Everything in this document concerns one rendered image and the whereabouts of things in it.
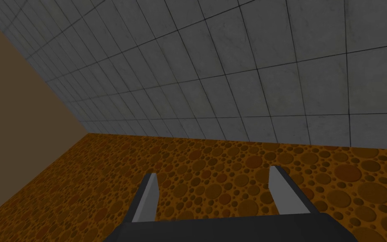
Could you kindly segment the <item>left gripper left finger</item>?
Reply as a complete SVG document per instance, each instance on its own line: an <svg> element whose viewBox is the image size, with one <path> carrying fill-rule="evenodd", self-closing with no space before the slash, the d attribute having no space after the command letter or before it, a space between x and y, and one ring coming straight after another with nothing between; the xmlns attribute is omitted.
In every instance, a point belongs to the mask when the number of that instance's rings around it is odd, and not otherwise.
<svg viewBox="0 0 387 242"><path fill-rule="evenodd" d="M136 191L123 223L155 221L159 196L157 174L146 174Z"/></svg>

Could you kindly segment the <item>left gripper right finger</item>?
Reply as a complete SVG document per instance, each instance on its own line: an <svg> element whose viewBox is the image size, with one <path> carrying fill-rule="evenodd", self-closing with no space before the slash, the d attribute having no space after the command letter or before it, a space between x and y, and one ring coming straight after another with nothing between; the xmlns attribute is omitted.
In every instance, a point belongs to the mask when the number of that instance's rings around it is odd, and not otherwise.
<svg viewBox="0 0 387 242"><path fill-rule="evenodd" d="M269 191L279 214L319 213L281 166L269 168Z"/></svg>

